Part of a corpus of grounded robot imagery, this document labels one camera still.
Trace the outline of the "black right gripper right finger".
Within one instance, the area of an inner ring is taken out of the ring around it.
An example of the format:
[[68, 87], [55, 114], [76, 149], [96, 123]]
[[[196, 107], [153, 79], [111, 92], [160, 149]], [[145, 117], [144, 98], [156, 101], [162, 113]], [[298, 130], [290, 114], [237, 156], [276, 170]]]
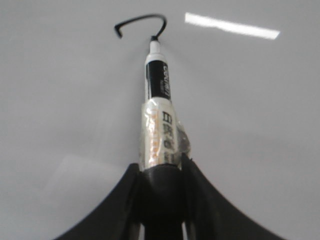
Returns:
[[189, 240], [284, 240], [226, 199], [195, 162], [181, 155]]

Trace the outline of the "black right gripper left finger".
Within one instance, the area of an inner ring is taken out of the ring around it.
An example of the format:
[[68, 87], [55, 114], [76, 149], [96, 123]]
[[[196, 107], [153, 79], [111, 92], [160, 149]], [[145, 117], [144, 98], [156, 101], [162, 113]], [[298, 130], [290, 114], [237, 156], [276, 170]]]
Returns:
[[140, 223], [136, 219], [140, 170], [128, 166], [109, 195], [84, 219], [59, 236], [61, 240], [137, 240]]

